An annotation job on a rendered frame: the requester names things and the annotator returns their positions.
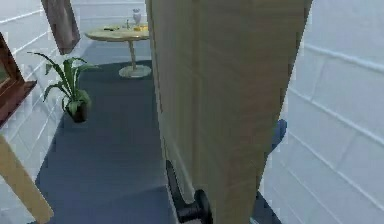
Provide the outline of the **beige wooden room door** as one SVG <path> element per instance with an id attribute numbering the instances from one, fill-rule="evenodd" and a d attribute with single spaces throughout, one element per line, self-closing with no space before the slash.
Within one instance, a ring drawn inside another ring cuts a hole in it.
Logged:
<path id="1" fill-rule="evenodd" d="M 249 224 L 312 2 L 145 0 L 165 175 L 213 224 Z"/>

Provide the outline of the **green potted house plant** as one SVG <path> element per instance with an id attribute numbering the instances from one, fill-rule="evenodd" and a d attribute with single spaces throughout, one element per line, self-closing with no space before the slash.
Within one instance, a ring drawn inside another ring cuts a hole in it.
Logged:
<path id="1" fill-rule="evenodd" d="M 99 69 L 99 66 L 89 64 L 81 57 L 66 58 L 59 65 L 46 54 L 33 52 L 33 55 L 38 55 L 47 61 L 45 66 L 46 75 L 49 74 L 51 69 L 54 69 L 60 78 L 59 81 L 49 84 L 45 88 L 43 100 L 48 98 L 53 89 L 60 90 L 63 93 L 61 109 L 72 118 L 74 123 L 85 122 L 88 117 L 88 109 L 92 105 L 92 100 L 88 92 L 80 88 L 79 78 L 82 72 L 89 69 Z"/>

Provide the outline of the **brown framed window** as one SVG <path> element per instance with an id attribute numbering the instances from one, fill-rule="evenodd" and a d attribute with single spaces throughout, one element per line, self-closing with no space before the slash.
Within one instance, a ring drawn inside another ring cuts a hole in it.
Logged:
<path id="1" fill-rule="evenodd" d="M 0 129 L 16 112 L 21 103 L 36 87 L 37 81 L 26 81 L 7 45 L 4 35 L 0 32 Z"/>

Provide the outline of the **beige wooden board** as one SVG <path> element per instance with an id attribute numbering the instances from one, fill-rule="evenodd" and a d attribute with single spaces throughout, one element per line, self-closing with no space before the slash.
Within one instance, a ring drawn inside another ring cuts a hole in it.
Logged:
<path id="1" fill-rule="evenodd" d="M 54 211 L 2 135 L 0 135 L 0 175 L 37 224 L 47 224 L 50 221 Z"/>

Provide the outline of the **round beige pedestal table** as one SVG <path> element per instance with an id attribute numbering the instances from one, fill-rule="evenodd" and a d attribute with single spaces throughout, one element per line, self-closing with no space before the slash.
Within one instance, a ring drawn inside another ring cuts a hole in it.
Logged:
<path id="1" fill-rule="evenodd" d="M 119 70 L 119 76 L 123 78 L 143 78 L 148 76 L 152 69 L 149 66 L 138 65 L 136 63 L 136 54 L 134 49 L 135 41 L 149 40 L 149 31 L 137 32 L 133 28 L 120 28 L 113 26 L 117 29 L 114 31 L 105 31 L 102 28 L 96 28 L 94 30 L 85 33 L 85 36 L 95 41 L 105 42 L 127 42 L 129 45 L 129 51 L 131 56 L 131 64 L 125 66 Z"/>

